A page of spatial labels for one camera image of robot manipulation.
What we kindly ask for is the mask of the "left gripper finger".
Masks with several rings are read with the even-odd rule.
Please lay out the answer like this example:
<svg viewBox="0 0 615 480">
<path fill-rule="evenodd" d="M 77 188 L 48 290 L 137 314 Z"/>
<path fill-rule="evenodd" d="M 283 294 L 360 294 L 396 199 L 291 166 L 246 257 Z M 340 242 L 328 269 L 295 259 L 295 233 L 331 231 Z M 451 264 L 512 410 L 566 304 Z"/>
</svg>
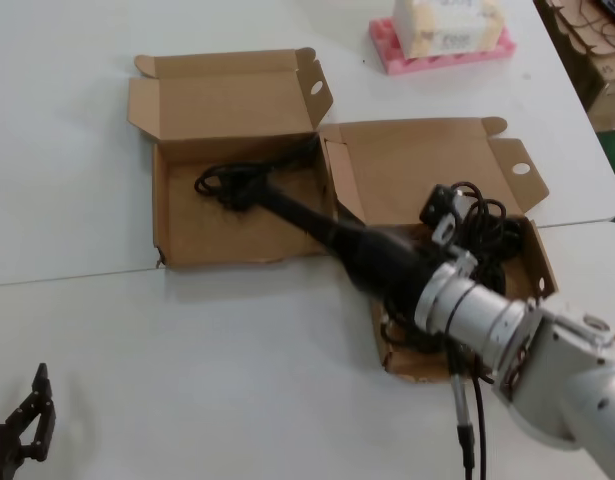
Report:
<svg viewBox="0 0 615 480">
<path fill-rule="evenodd" d="M 20 436 L 38 420 L 33 441 L 23 445 Z M 45 461 L 48 456 L 56 422 L 52 388 L 46 363 L 40 363 L 32 381 L 31 393 L 6 419 L 16 445 L 15 460 Z"/>
</svg>

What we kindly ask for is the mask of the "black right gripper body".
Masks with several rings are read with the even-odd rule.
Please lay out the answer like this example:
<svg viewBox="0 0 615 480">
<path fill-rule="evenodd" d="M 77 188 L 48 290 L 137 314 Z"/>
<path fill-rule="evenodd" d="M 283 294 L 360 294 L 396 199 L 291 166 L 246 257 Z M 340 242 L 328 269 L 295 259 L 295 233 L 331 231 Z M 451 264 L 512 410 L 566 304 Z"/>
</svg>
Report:
<svg viewBox="0 0 615 480">
<path fill-rule="evenodd" d="M 413 318 L 424 288 L 444 263 L 442 255 L 425 243 L 403 242 L 377 229 L 347 225 L 331 235 L 331 252 L 360 291 L 407 320 Z"/>
</svg>

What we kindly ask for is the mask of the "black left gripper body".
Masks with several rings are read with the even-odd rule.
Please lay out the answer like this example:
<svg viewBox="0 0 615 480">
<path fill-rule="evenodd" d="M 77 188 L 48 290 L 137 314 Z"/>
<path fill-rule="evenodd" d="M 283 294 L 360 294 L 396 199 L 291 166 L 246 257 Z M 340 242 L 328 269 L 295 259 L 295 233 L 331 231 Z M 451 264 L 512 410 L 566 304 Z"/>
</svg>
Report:
<svg viewBox="0 0 615 480">
<path fill-rule="evenodd" d="M 20 449 L 20 434 L 15 429 L 0 424 L 0 480 L 14 477 L 22 464 Z"/>
</svg>

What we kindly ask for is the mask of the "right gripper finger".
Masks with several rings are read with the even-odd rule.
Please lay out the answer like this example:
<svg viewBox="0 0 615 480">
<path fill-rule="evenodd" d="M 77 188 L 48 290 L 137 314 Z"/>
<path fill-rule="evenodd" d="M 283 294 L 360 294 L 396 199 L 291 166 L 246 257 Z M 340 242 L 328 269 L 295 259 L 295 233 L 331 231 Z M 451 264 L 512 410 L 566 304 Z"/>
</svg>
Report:
<svg viewBox="0 0 615 480">
<path fill-rule="evenodd" d="M 328 254 L 340 259 L 334 246 L 338 234 L 338 223 L 322 213 L 316 212 L 282 192 L 264 192 L 259 204 L 289 224 L 303 230 L 319 244 Z"/>
<path fill-rule="evenodd" d="M 334 233 L 341 230 L 340 224 L 333 218 L 310 209 L 273 186 L 263 189 L 259 204 L 307 233 Z"/>
</svg>

